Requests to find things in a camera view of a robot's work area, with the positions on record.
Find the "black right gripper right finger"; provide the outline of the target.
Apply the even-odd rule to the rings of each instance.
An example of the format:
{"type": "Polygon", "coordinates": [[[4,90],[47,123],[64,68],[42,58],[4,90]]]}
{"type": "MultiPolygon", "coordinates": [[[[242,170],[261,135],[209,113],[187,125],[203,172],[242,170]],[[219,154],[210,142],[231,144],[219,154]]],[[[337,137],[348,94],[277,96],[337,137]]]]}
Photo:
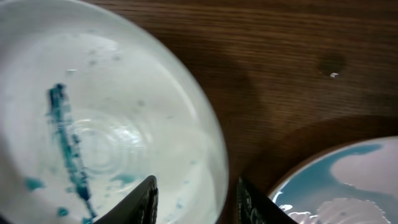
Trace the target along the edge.
{"type": "Polygon", "coordinates": [[[297,224],[248,180],[237,186],[239,224],[297,224]]]}

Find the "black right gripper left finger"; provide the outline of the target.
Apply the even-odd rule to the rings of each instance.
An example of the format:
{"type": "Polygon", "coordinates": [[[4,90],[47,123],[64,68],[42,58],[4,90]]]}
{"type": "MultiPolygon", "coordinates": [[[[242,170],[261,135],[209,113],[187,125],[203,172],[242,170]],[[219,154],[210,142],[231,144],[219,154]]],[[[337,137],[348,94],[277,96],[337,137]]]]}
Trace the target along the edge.
{"type": "Polygon", "coordinates": [[[157,179],[150,175],[94,224],[156,224],[158,203],[157,179]]]}

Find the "white plate blue puddle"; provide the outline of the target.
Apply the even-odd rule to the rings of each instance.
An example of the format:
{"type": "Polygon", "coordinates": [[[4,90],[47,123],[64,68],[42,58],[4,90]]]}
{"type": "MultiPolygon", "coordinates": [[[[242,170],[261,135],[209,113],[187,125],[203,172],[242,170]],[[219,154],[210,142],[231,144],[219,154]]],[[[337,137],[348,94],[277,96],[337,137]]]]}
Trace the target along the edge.
{"type": "Polygon", "coordinates": [[[397,223],[397,137],[321,152],[294,167],[269,198],[297,223],[397,223]]]}

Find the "white plate long blue streak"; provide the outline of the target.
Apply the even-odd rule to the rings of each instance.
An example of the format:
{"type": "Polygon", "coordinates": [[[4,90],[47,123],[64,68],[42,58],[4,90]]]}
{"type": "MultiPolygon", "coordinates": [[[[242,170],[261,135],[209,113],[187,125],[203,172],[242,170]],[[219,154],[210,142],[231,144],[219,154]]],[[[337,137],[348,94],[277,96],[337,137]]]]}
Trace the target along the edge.
{"type": "Polygon", "coordinates": [[[1,220],[97,223],[148,176],[157,223],[216,223],[220,126],[180,60],[82,1],[1,2],[1,220]]]}

